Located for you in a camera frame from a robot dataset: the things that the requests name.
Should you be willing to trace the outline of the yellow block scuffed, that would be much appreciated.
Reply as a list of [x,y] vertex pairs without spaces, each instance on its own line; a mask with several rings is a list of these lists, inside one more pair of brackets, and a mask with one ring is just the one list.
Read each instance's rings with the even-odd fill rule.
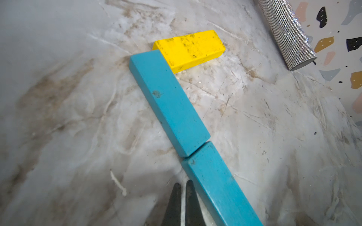
[[159,50],[173,73],[178,73],[220,57],[226,50],[214,30],[158,40]]

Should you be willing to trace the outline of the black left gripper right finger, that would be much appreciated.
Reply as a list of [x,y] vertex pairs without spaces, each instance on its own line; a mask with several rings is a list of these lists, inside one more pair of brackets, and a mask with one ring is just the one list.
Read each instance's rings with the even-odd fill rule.
[[195,190],[195,186],[192,180],[188,180],[186,184],[185,225],[206,226],[199,204],[197,192]]

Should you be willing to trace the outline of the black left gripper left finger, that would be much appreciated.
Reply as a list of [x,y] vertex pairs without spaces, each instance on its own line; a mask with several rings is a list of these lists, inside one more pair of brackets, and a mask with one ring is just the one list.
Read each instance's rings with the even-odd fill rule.
[[161,226],[180,226],[182,207],[182,186],[175,183],[162,220]]

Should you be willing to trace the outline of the teal block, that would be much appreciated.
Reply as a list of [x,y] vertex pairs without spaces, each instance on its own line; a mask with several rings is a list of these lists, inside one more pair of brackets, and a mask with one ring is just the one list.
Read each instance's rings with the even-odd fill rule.
[[192,155],[210,133],[159,50],[130,57],[141,91],[181,158]]
[[185,158],[182,166],[218,226],[262,225],[211,141]]

